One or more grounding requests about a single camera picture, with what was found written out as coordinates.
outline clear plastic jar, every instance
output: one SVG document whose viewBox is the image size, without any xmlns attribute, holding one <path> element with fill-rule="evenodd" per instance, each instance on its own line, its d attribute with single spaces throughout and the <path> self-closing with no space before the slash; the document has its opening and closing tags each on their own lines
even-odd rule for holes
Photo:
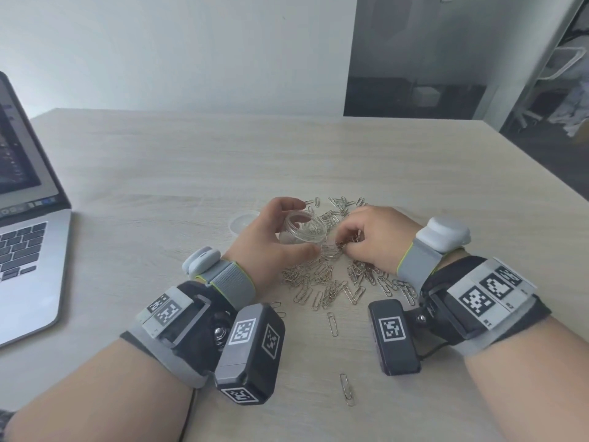
<svg viewBox="0 0 589 442">
<path fill-rule="evenodd" d="M 284 219 L 280 243 L 321 243 L 328 235 L 328 226 L 321 217 L 306 210 L 291 211 Z"/>
</svg>

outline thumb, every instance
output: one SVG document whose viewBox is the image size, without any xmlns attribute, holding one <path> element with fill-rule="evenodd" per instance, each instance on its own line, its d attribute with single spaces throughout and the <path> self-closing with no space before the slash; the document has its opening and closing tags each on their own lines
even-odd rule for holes
<svg viewBox="0 0 589 442">
<path fill-rule="evenodd" d="M 350 258 L 354 260 L 359 260 L 360 262 L 370 262 L 370 248 L 368 246 L 368 242 L 363 240 L 361 242 L 350 242 L 346 244 L 343 249 L 343 252 L 347 254 Z"/>
<path fill-rule="evenodd" d="M 284 265 L 292 267 L 319 256 L 321 247 L 313 243 L 299 243 L 297 245 L 281 245 L 284 251 Z"/>
</svg>

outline silver laptop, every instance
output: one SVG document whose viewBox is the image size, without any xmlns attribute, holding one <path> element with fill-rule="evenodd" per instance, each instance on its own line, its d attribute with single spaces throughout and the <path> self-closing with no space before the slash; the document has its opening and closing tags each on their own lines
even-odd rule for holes
<svg viewBox="0 0 589 442">
<path fill-rule="evenodd" d="M 71 205 L 0 72 L 0 346 L 60 314 Z"/>
</svg>

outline laptop keyboard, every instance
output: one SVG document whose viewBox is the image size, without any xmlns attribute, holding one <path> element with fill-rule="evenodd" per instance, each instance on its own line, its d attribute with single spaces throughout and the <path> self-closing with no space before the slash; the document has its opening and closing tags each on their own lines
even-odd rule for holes
<svg viewBox="0 0 589 442">
<path fill-rule="evenodd" d="M 39 259 L 46 227 L 47 222 L 43 222 L 0 236 L 0 282 L 37 269 L 36 265 L 25 268 L 22 266 Z"/>
</svg>

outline table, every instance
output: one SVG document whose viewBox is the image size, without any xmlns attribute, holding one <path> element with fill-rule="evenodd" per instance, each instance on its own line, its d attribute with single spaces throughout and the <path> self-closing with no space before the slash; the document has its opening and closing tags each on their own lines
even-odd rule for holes
<svg viewBox="0 0 589 442">
<path fill-rule="evenodd" d="M 63 319 L 0 350 L 0 407 L 19 408 L 106 346 L 184 280 L 194 249 L 230 245 L 229 218 L 280 195 L 364 196 L 423 222 L 455 215 L 471 227 L 471 252 L 516 267 L 589 336 L 589 204 L 482 122 L 54 110 L 33 125 L 76 214 Z M 339 297 L 337 338 L 324 312 L 291 296 L 263 295 L 287 312 L 269 403 L 238 407 L 207 388 L 187 441 L 502 440 L 450 350 L 418 375 L 380 372 L 366 305 L 382 293 L 356 307 Z"/>
</svg>

